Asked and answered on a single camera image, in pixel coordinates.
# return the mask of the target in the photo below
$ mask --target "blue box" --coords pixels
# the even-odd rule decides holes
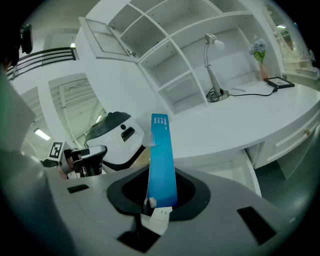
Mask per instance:
[[[148,198],[156,200],[157,208],[176,206],[178,203],[174,156],[166,114],[152,114]]]

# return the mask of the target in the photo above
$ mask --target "white cabinet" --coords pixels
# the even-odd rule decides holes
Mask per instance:
[[[247,9],[238,0],[209,0],[223,13],[245,12]]]
[[[209,105],[206,33],[226,40],[224,51],[209,49],[223,89],[256,80],[257,65],[248,48],[252,33],[259,34],[250,29],[257,21],[238,0],[132,0],[108,25],[80,21],[95,57],[137,63],[172,118]]]
[[[139,62],[145,74],[156,84],[156,89],[165,86],[181,74],[190,71],[182,56],[170,40],[159,45]]]
[[[140,58],[165,37],[154,23],[142,16],[124,31],[120,39]]]
[[[132,23],[134,23],[142,14],[126,5],[109,23],[111,28],[121,35]]]
[[[137,62],[130,48],[104,23],[79,17],[91,50],[97,59]]]
[[[190,72],[183,74],[177,80],[161,88],[158,93],[174,115],[195,107],[206,106],[202,92]]]
[[[167,0],[146,14],[169,35],[193,23],[220,15],[203,0]]]

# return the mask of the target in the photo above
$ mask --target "white label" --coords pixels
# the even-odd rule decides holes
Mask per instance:
[[[164,221],[172,212],[172,207],[155,208],[151,218]]]

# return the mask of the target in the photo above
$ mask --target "desk lamp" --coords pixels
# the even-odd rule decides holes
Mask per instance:
[[[208,49],[210,45],[215,45],[219,50],[223,50],[225,48],[225,44],[217,39],[217,37],[213,34],[205,34],[204,38],[206,39],[206,43],[204,46],[203,58],[204,58],[204,67],[209,73],[213,88],[209,91],[206,98],[209,102],[219,102],[227,99],[229,97],[229,92],[227,90],[223,90],[220,88],[217,79],[214,73],[211,70],[211,65],[208,61]]]

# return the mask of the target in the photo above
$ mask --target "black rectangular slot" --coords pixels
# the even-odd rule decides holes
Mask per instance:
[[[238,209],[237,212],[259,245],[262,245],[276,234],[269,224],[251,206]]]
[[[135,133],[135,129],[133,129],[132,127],[129,127],[123,133],[121,133],[121,137],[123,141],[126,142],[126,140],[129,139],[134,133]]]
[[[72,193],[76,193],[76,192],[79,192],[79,191],[82,191],[82,190],[86,190],[88,188],[89,187],[87,185],[78,185],[78,186],[68,187],[68,191],[69,191],[70,194],[72,194]]]

